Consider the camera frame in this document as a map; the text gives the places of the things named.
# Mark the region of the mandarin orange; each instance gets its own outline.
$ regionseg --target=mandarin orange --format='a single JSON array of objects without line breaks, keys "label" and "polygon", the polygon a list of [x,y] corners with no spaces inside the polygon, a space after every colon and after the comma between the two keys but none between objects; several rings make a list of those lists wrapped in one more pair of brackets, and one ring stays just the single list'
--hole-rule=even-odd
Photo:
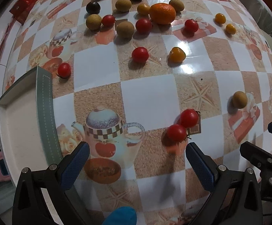
[{"label": "mandarin orange", "polygon": [[167,3],[156,3],[149,9],[150,18],[160,25],[169,25],[175,20],[176,12],[173,6]]}]

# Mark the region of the teapot lid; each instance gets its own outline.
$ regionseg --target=teapot lid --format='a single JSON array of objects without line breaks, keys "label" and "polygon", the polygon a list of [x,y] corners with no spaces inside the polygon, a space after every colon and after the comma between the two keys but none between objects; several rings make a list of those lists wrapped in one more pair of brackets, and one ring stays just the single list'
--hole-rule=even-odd
[{"label": "teapot lid", "polygon": [[120,122],[119,115],[103,106],[96,107],[86,118],[86,125],[93,129],[108,129]]}]

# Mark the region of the blue object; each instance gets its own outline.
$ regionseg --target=blue object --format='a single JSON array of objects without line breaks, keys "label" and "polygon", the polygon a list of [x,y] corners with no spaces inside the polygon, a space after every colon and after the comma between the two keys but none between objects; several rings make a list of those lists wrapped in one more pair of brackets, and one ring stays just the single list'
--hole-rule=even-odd
[{"label": "blue object", "polygon": [[129,206],[123,206],[113,211],[102,225],[136,225],[136,223],[136,211]]},{"label": "blue object", "polygon": [[76,155],[61,174],[60,185],[63,190],[69,190],[74,185],[74,182],[76,181],[79,173],[81,172],[85,162],[89,157],[89,153],[89,145],[84,143],[81,149],[76,153]]},{"label": "blue object", "polygon": [[205,190],[212,192],[215,186],[214,176],[199,153],[189,143],[186,147],[186,157]]}]

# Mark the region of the checkered tablecloth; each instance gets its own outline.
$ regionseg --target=checkered tablecloth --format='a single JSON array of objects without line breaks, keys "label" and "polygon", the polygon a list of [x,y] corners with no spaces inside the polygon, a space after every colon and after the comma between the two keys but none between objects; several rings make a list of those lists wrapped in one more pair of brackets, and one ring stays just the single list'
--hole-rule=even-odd
[{"label": "checkered tablecloth", "polygon": [[[123,122],[114,130],[119,136],[126,123],[143,126],[144,138],[136,145],[124,146],[121,157],[130,155],[127,161],[131,167],[121,168],[117,181],[97,183],[83,170],[75,183],[85,212],[95,223],[100,224],[114,209],[126,205],[137,211],[139,225],[187,221],[204,203],[208,192],[183,154],[185,145],[180,145],[181,155],[170,155],[162,145],[166,128],[184,109],[194,108],[201,112],[201,133],[191,135],[191,141],[218,164],[245,170],[248,163],[240,156],[239,147],[247,140],[272,153],[272,134],[267,130],[272,122],[272,52],[238,0],[181,0],[185,9],[171,26],[154,24],[148,37],[135,34],[131,41],[121,41],[114,28],[88,30],[85,6],[89,1],[36,3],[14,43],[4,88],[36,65],[52,72],[55,123],[64,155],[83,138],[72,123],[84,125],[98,106],[110,109],[110,116],[116,113]],[[99,1],[99,15],[114,14],[118,22],[127,20],[135,25],[141,18],[136,11],[138,4],[133,4],[129,13],[119,14],[116,1]],[[223,13],[227,23],[236,26],[235,35],[226,35],[225,25],[214,23],[217,13]],[[181,31],[187,19],[198,21],[194,37],[185,37]],[[52,48],[53,37],[65,29],[71,29],[71,39],[62,48]],[[150,54],[144,67],[131,64],[131,53],[139,46],[146,47]],[[187,55],[178,66],[167,62],[174,46]],[[72,67],[67,81],[56,77],[62,61]],[[246,92],[249,105],[230,114],[230,97],[236,91]],[[113,127],[106,128],[106,133],[96,130],[96,134],[111,136]],[[137,131],[129,129],[130,134]],[[118,145],[122,143],[108,139],[116,151],[121,150]],[[254,170],[259,179],[258,170]]]}]

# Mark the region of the teapot spout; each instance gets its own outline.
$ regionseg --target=teapot spout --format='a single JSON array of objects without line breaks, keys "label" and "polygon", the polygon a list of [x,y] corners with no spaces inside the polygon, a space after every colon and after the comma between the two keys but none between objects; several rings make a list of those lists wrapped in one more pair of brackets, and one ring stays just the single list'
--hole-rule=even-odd
[{"label": "teapot spout", "polygon": [[73,122],[72,127],[75,128],[81,134],[83,141],[86,141],[86,135],[85,135],[83,125],[77,122]]}]

